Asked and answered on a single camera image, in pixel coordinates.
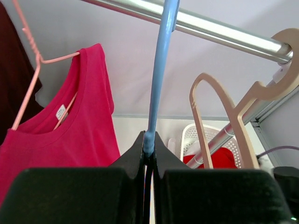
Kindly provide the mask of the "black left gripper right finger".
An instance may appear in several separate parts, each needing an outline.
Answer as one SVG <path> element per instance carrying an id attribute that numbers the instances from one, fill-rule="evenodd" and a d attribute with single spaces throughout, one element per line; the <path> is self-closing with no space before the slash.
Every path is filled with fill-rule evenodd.
<path id="1" fill-rule="evenodd" d="M 191 169 L 155 137 L 158 224 L 291 224 L 278 183 L 259 169 Z"/>

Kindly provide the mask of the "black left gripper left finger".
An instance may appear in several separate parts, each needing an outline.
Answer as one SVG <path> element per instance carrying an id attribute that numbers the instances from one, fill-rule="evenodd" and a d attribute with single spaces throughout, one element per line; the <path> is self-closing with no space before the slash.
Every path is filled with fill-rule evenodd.
<path id="1" fill-rule="evenodd" d="M 12 183 L 3 224 L 143 224 L 143 132 L 106 168 L 31 168 Z"/>

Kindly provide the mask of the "red t shirt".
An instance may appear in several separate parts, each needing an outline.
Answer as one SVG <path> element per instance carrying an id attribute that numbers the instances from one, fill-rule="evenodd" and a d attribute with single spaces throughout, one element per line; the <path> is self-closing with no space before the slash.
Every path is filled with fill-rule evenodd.
<path id="1" fill-rule="evenodd" d="M 199 152 L 200 148 L 189 149 L 183 156 L 183 163 L 187 164 L 191 158 Z M 221 147 L 214 154 L 212 154 L 211 159 L 214 168 L 237 168 L 233 153 L 225 147 Z"/>

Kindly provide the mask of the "blue wire hanger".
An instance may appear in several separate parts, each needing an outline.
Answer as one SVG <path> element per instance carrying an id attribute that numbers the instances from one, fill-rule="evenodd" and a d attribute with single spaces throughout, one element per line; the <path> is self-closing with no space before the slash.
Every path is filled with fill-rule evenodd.
<path id="1" fill-rule="evenodd" d="M 164 2 L 154 60 L 148 129 L 145 132 L 143 138 L 143 152 L 147 157 L 150 157 L 154 152 L 157 113 L 160 102 L 166 59 L 168 56 L 171 34 L 176 27 L 179 4 L 179 0 L 166 0 Z"/>

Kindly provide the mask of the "pink t shirt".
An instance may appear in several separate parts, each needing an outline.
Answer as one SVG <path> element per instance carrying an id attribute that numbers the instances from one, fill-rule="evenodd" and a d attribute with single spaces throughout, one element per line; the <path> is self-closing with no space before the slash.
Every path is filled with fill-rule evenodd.
<path id="1" fill-rule="evenodd" d="M 9 129 L 0 147 L 0 198 L 28 168 L 107 167 L 120 157 L 114 101 L 100 44 L 81 49 L 52 101 Z"/>

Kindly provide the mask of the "pink wire hanger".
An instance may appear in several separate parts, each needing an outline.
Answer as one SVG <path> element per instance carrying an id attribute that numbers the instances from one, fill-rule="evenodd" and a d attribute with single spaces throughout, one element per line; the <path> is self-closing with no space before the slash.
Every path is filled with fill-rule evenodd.
<path id="1" fill-rule="evenodd" d="M 13 0 L 12 1 L 13 4 L 14 4 L 14 7 L 19 15 L 19 18 L 22 22 L 22 25 L 23 25 L 23 28 L 22 28 L 22 31 L 24 32 L 30 46 L 31 46 L 31 49 L 33 50 L 34 54 L 35 54 L 35 61 L 36 61 L 36 69 L 35 69 L 35 72 L 33 74 L 33 77 L 31 79 L 31 82 L 29 84 L 29 87 L 28 87 L 28 90 L 25 94 L 25 97 L 22 101 L 22 104 L 19 108 L 19 111 L 17 113 L 17 116 L 14 120 L 14 123 L 11 127 L 12 130 L 17 130 L 20 122 L 21 122 L 21 119 L 25 113 L 25 110 L 28 106 L 28 102 L 32 96 L 32 93 L 33 93 L 33 90 L 35 88 L 35 85 L 37 83 L 37 80 L 39 78 L 39 73 L 40 73 L 40 70 L 41 70 L 41 64 L 49 64 L 49 63 L 56 63 L 56 62 L 59 62 L 59 61 L 62 61 L 62 60 L 66 60 L 66 59 L 69 59 L 69 58 L 72 58 L 72 57 L 75 57 L 75 56 L 78 56 L 79 55 L 79 52 L 76 52 L 76 53 L 72 53 L 72 54 L 69 54 L 69 55 L 66 55 L 66 56 L 62 56 L 62 57 L 58 57 L 58 58 L 54 58 L 54 59 L 50 59 L 50 60 L 44 60 L 43 57 L 42 57 L 42 54 L 40 53 L 38 47 L 37 47 L 37 44 L 34 40 L 34 37 L 31 33 L 31 30 L 28 26 L 28 23 L 27 23 L 27 20 L 22 12 L 22 9 L 21 9 L 21 6 L 19 5 L 19 2 L 17 0 Z"/>

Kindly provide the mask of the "beige wooden hanger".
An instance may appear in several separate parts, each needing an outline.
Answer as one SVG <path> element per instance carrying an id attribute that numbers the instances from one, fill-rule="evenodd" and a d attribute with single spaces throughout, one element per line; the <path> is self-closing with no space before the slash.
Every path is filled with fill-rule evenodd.
<path id="1" fill-rule="evenodd" d="M 293 57 L 290 67 L 287 73 L 278 83 L 267 87 L 261 82 L 256 81 L 240 100 L 240 102 L 235 105 L 227 91 L 211 75 L 207 73 L 201 73 L 193 82 L 190 90 L 189 101 L 197 129 L 205 169 L 213 169 L 213 163 L 208 142 L 206 140 L 202 119 L 200 117 L 200 112 L 197 108 L 195 100 L 196 88 L 201 81 L 206 81 L 215 90 L 224 106 L 236 136 L 243 160 L 243 167 L 254 169 L 259 168 L 259 164 L 255 156 L 249 135 L 246 131 L 245 124 L 242 120 L 242 116 L 256 100 L 278 100 L 288 95 L 299 85 L 299 30 L 297 28 L 288 28 L 278 32 L 273 36 L 273 38 L 274 40 L 289 44 L 293 50 Z"/>

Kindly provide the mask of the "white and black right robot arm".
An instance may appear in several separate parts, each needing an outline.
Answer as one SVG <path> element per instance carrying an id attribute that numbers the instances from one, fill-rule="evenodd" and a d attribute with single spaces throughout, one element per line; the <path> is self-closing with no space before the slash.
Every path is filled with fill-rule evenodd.
<path id="1" fill-rule="evenodd" d="M 296 221 L 299 221 L 299 170 L 294 167 L 275 167 L 275 180 L 278 182 L 287 204 Z"/>

